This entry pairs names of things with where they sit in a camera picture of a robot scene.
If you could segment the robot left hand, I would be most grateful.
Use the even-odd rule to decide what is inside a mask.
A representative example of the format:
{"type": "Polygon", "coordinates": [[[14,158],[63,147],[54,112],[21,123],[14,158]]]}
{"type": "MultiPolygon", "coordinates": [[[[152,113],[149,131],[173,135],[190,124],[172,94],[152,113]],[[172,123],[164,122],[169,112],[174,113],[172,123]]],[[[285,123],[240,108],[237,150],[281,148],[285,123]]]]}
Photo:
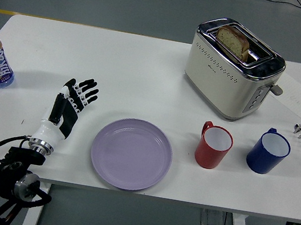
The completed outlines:
{"type": "Polygon", "coordinates": [[[97,99],[99,90],[96,86],[94,79],[79,83],[76,79],[71,79],[66,82],[57,94],[52,108],[42,118],[40,128],[32,135],[31,141],[54,148],[68,138],[79,113],[97,99]]]}

